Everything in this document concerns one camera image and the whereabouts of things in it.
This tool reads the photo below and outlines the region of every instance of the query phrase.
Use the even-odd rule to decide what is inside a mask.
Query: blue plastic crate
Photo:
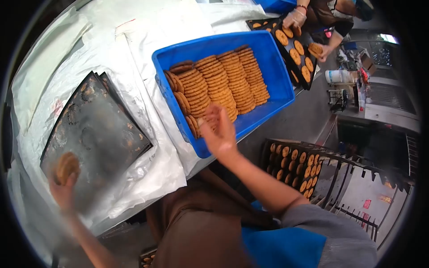
[[[192,132],[174,98],[163,70],[169,69],[171,65],[179,61],[197,61],[213,54],[235,49],[243,44],[248,44],[253,49],[271,97],[267,103],[237,117],[234,124],[237,133],[236,137],[239,139],[295,101],[295,94],[286,66],[269,32],[252,31],[208,36],[159,49],[152,55],[157,71],[156,80],[161,93],[176,120],[183,138],[191,143],[197,155],[201,158],[209,157],[210,152],[204,139],[195,139],[192,136]]]
[[[284,14],[296,7],[296,0],[254,0],[260,4],[265,12]]]

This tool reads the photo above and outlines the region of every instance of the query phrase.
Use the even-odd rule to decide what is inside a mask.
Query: bracelet
[[[297,5],[296,7],[299,7],[299,6],[300,6],[300,7],[303,7],[303,8],[305,9],[305,12],[307,13],[307,11],[308,11],[308,10],[307,10],[307,7],[306,7],[306,6],[303,6],[303,5]]]

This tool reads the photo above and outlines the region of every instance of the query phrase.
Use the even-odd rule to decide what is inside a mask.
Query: stack of cookies
[[[237,119],[236,103],[231,90],[228,88],[228,76],[221,62],[215,55],[205,57],[195,63],[208,85],[208,96],[214,103],[218,103],[227,109],[232,122]]]
[[[253,95],[255,105],[261,105],[268,101],[270,95],[267,91],[267,85],[262,78],[262,72],[259,64],[253,55],[251,48],[244,48],[237,52],[240,62],[246,74],[246,81],[250,86],[250,92]]]
[[[193,62],[173,64],[165,77],[195,138],[200,137],[197,119],[204,118],[215,131],[218,122],[207,120],[211,102],[227,109],[232,122],[269,98],[261,70],[248,45]]]
[[[235,114],[245,114],[255,108],[246,73],[236,52],[227,51],[217,56],[228,77],[228,88],[236,103]]]

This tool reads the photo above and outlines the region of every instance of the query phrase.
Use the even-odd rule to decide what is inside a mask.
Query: cardboard box
[[[366,54],[363,54],[360,60],[362,61],[362,66],[368,70],[370,75],[373,75],[377,70],[377,67],[374,65],[374,60]]]

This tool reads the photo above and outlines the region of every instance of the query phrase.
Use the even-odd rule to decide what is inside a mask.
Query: person's left hand
[[[49,189],[51,194],[57,202],[58,206],[62,211],[73,211],[73,197],[74,190],[73,187],[77,181],[77,174],[72,173],[68,178],[66,185],[58,185],[55,183],[54,175],[51,175],[49,179]]]
[[[322,46],[323,51],[322,51],[322,54],[320,54],[320,57],[318,58],[318,60],[320,62],[325,62],[326,58],[328,57],[329,54],[331,54],[333,49],[329,45],[322,45],[321,44],[321,46]]]

